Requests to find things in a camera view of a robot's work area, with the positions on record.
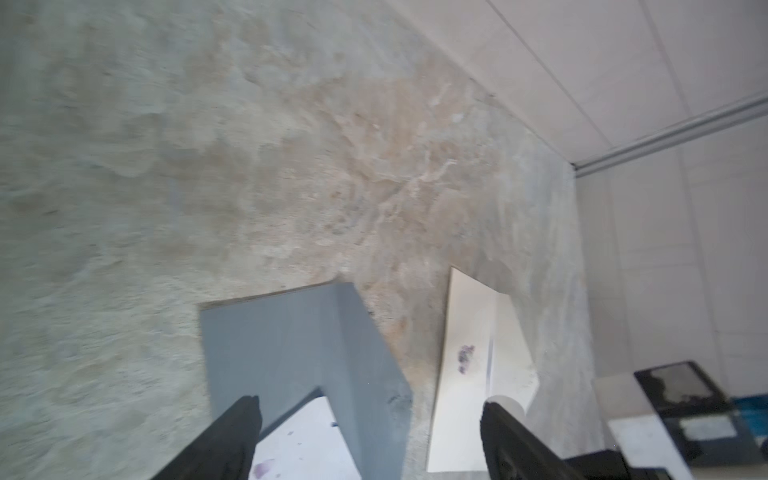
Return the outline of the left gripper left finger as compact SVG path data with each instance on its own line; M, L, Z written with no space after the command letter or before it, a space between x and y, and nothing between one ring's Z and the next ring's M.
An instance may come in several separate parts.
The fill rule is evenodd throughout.
M262 427L258 396L243 396L152 480L247 479Z

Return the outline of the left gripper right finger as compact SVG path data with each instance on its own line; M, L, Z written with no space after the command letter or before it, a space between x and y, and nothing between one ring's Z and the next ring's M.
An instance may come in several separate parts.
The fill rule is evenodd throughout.
M484 404L480 433L491 479L570 478L570 467L502 405Z

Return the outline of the cream envelope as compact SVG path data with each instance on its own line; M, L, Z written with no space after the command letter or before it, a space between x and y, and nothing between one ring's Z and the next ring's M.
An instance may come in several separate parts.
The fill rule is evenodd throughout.
M509 396L527 416L539 386L510 296L453 267L426 470L485 472L480 422L486 399Z

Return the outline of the white glue stick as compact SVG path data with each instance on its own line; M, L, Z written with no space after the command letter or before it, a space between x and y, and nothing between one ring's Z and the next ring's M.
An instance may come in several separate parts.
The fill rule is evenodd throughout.
M526 411L523 405L509 396L494 395L487 398L485 403L499 405L520 423L523 423L526 418Z

